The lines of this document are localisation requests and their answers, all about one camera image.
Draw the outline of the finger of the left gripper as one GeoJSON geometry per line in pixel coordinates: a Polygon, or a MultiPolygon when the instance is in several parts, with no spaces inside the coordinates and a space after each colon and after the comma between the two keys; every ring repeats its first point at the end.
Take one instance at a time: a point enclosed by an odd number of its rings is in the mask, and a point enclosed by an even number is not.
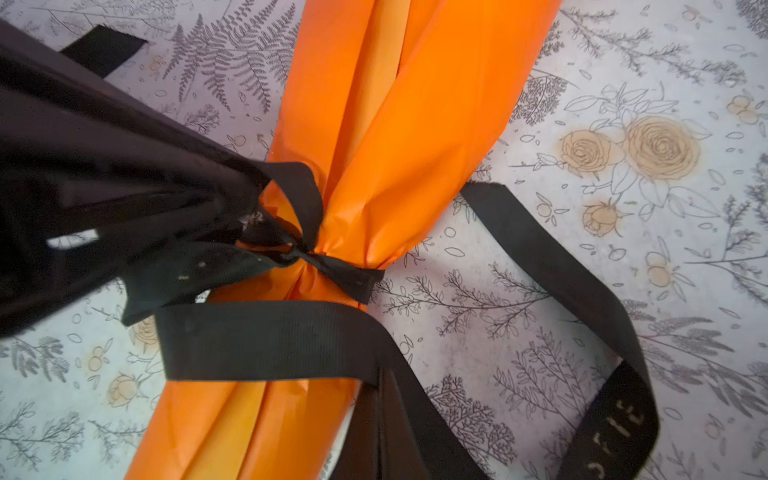
{"type": "Polygon", "coordinates": [[[32,266],[18,254],[1,261],[1,336],[17,335],[118,279],[127,293],[122,321],[287,264],[288,244],[272,232],[227,228],[122,259],[110,244],[48,249],[32,266]]]}
{"type": "Polygon", "coordinates": [[[143,40],[104,26],[60,51],[1,26],[1,204],[49,239],[201,237],[251,213],[268,183],[244,159],[111,85],[143,40]]]}

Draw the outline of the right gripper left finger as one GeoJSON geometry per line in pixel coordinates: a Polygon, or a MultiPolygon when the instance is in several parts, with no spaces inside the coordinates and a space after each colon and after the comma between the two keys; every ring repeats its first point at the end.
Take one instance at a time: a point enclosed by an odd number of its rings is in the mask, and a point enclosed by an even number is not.
{"type": "Polygon", "coordinates": [[[381,478],[380,420],[383,370],[376,385],[361,388],[344,444],[331,474],[333,480],[379,480],[381,478]]]}

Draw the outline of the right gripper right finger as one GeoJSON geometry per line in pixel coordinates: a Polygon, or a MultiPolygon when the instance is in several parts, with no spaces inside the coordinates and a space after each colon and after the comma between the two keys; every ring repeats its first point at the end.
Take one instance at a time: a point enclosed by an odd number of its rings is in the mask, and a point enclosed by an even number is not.
{"type": "Polygon", "coordinates": [[[391,370],[380,371],[380,478],[429,479],[391,370]]]}

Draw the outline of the orange wrapping paper sheet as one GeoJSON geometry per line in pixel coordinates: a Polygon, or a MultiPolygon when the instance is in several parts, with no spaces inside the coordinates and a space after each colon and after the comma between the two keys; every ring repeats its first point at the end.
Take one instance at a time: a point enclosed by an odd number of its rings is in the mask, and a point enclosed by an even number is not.
{"type": "MultiPolygon", "coordinates": [[[[504,131],[555,1],[309,1],[268,158],[315,176],[315,250],[389,267],[504,131]]],[[[168,382],[131,479],[314,479],[353,379],[168,382]]]]}

